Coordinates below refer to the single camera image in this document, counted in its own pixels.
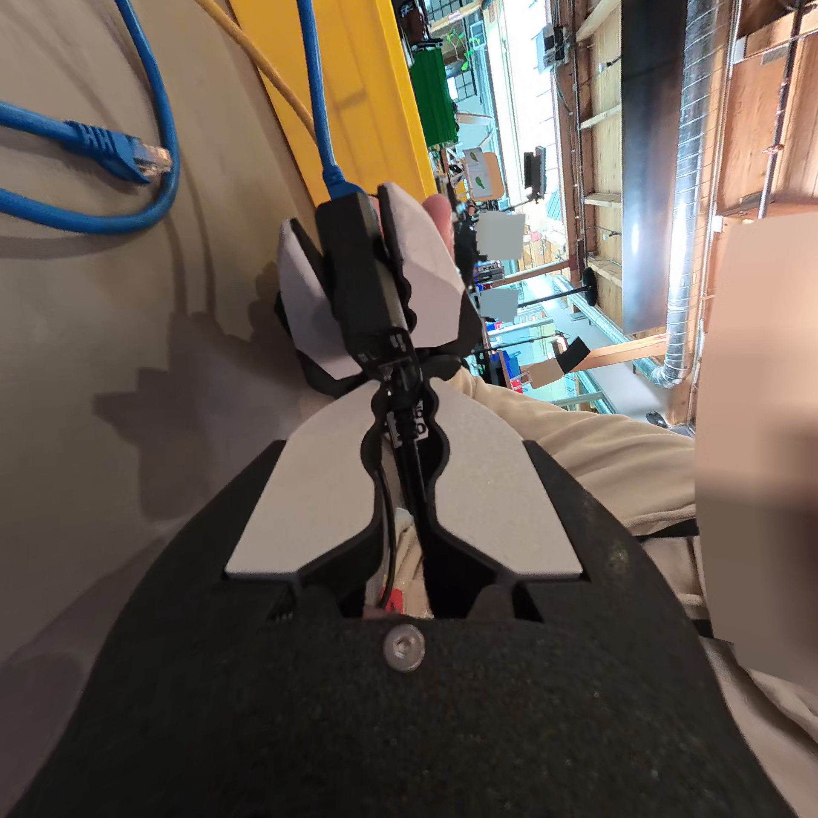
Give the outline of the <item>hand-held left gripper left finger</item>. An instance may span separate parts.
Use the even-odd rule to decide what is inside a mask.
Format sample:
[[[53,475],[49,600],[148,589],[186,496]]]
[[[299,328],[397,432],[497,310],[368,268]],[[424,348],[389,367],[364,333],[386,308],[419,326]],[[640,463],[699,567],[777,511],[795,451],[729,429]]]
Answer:
[[[298,427],[226,563],[235,581],[327,589],[386,609],[397,568],[393,496],[383,468],[384,387],[369,381]]]

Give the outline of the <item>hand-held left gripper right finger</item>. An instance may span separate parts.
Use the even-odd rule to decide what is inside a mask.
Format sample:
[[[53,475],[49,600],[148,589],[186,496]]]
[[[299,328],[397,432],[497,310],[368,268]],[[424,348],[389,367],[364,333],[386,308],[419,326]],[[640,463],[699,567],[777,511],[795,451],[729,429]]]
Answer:
[[[529,582],[580,581],[581,560],[523,437],[438,377],[423,408],[417,531],[432,616],[467,616],[491,585],[513,594]]]

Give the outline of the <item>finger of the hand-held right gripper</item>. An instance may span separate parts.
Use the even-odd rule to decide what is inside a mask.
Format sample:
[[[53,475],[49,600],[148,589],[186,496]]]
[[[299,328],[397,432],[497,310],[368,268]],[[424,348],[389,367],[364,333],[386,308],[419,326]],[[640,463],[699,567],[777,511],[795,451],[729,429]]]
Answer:
[[[393,182],[379,186],[383,242],[417,350],[459,359],[482,339],[482,326],[452,253],[424,207]]]
[[[366,383],[366,374],[343,346],[322,252],[297,219],[281,225],[277,273],[277,316],[307,383]]]

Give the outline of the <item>black ethernet port adapter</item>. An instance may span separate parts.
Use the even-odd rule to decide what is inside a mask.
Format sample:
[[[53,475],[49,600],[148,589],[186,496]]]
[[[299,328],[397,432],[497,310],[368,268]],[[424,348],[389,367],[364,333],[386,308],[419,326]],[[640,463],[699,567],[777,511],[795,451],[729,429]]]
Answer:
[[[416,318],[386,187],[378,193],[378,210],[354,191],[320,205],[316,222],[343,346],[369,378],[385,382],[416,364]]]

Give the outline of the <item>yellow plastic bin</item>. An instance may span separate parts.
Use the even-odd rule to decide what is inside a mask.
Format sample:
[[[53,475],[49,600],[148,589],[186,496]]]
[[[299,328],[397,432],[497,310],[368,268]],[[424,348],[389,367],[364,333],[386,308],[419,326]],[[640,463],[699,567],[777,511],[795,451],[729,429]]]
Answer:
[[[231,1],[239,26],[310,107],[295,1]],[[423,202],[436,192],[391,2],[315,1],[335,163],[369,194],[393,182]]]

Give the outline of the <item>person's right forearm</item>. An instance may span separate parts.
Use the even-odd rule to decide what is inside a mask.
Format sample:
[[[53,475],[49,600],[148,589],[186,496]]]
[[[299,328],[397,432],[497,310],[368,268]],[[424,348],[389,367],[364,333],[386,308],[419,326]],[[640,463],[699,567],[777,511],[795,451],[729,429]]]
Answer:
[[[699,535],[692,438],[623,415],[568,412],[465,368],[448,383],[537,443],[634,537]]]

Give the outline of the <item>person's right hand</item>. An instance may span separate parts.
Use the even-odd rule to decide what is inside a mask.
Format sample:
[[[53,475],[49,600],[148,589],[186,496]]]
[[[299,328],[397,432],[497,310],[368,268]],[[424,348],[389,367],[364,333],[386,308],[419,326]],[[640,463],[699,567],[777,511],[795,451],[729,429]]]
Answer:
[[[434,194],[427,197],[422,207],[435,224],[449,254],[454,257],[454,212],[447,196]]]

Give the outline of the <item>silver ventilation duct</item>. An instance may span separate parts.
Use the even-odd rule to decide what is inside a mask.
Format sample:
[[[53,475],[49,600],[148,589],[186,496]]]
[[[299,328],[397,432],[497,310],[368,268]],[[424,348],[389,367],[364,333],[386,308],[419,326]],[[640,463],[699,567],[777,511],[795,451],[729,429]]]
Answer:
[[[668,345],[662,364],[649,376],[653,385],[666,390],[681,385],[693,370],[734,11],[730,1],[687,3],[668,261]]]

